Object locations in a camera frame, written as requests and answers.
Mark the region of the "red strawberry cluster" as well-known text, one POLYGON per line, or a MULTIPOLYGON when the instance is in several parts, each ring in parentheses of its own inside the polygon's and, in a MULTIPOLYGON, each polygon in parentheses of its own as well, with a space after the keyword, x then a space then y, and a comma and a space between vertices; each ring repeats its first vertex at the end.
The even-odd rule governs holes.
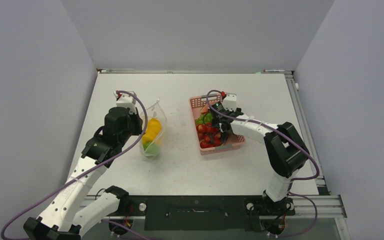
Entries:
POLYGON ((201 149, 215 148, 222 145, 222 132, 216 127, 201 123, 195 128, 201 149))

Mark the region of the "green lime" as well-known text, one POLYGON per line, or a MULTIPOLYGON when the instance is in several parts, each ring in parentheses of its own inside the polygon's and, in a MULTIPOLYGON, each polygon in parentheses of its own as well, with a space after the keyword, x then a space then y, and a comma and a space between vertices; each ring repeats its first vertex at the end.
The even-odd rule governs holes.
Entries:
POLYGON ((143 155, 146 158, 154 158, 160 153, 160 147, 156 143, 147 142, 143 145, 143 155))

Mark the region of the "green grape bunch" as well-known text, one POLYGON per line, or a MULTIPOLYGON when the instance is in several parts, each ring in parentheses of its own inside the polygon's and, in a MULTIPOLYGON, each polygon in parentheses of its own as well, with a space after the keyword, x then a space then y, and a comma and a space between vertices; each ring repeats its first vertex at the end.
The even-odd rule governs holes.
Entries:
POLYGON ((194 120, 196 126, 201 124, 211 126, 212 121, 213 121, 213 116, 209 112, 202 113, 197 119, 194 120))

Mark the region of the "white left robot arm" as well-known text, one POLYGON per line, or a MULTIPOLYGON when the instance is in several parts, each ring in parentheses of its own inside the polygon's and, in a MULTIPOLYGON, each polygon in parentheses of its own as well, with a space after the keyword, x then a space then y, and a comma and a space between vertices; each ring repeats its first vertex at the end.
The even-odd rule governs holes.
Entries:
POLYGON ((112 107, 104 117, 104 125, 89 139, 77 161, 67 187, 60 190, 51 204, 38 217, 30 217, 23 225, 30 240, 79 240, 80 224, 75 215, 96 181, 111 166, 110 158, 122 152, 131 136, 139 136, 143 120, 136 109, 112 107))

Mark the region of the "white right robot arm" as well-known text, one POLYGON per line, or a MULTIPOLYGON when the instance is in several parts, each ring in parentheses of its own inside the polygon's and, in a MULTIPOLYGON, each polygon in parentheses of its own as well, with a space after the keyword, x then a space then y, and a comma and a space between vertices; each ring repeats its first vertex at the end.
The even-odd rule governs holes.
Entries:
POLYGON ((239 109, 232 111, 220 101, 209 107, 213 126, 257 141, 265 146, 274 173, 263 192, 262 207, 269 214, 277 213, 288 196, 290 185, 308 160, 308 149, 295 126, 290 122, 270 124, 255 120, 239 109))

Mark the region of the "pink plastic basket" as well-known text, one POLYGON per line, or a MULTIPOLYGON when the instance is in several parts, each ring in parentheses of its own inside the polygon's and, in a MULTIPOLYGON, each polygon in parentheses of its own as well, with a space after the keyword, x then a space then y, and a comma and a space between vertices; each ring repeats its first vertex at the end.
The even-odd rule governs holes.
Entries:
MULTIPOLYGON (((196 130, 195 119, 197 119, 201 115, 200 110, 206 104, 207 104, 206 97, 204 95, 193 96, 189 99, 189 105, 190 105, 190 110, 191 110, 195 130, 196 130)), ((198 136, 197 136, 197 130, 195 133, 195 138, 197 140, 198 149, 199 149, 201 155, 209 155, 209 154, 214 154, 214 153, 221 153, 221 152, 238 150, 246 142, 246 140, 243 136, 235 135, 232 133, 228 139, 222 139, 223 143, 221 146, 202 149, 202 148, 200 148, 200 144, 199 144, 199 140, 198 140, 198 136)))

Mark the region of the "yellow bell pepper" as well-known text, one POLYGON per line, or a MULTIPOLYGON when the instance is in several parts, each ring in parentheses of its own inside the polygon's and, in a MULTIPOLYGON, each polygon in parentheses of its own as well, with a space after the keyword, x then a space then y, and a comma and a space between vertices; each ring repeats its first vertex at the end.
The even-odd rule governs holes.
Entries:
POLYGON ((162 124, 157 118, 151 118, 147 122, 145 134, 141 138, 142 144, 152 143, 162 130, 162 124))

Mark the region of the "clear zip top bag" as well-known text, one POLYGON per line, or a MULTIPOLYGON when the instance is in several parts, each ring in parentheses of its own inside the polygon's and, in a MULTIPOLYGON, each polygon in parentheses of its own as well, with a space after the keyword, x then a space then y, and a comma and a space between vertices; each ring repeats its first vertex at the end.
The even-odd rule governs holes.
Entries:
POLYGON ((142 111, 140 117, 144 120, 142 126, 147 125, 139 150, 144 161, 151 161, 161 152, 168 123, 165 111, 160 105, 160 99, 158 98, 153 105, 142 111))

